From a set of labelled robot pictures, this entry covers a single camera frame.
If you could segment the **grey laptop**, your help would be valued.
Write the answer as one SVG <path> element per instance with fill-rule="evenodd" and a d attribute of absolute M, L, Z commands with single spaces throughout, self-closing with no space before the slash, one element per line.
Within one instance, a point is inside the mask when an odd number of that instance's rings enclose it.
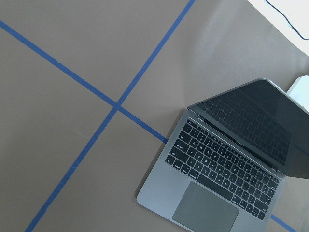
<path fill-rule="evenodd" d="M 308 176 L 308 112 L 259 78 L 189 106 L 136 199 L 192 232 L 263 232 L 286 177 Z"/>

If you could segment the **white desk lamp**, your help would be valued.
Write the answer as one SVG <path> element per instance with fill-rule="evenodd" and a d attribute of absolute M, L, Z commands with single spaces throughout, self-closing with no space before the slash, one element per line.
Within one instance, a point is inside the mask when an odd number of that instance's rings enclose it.
<path fill-rule="evenodd" d="M 309 76 L 297 78 L 288 89 L 287 95 L 296 101 L 305 110 L 309 110 Z"/>

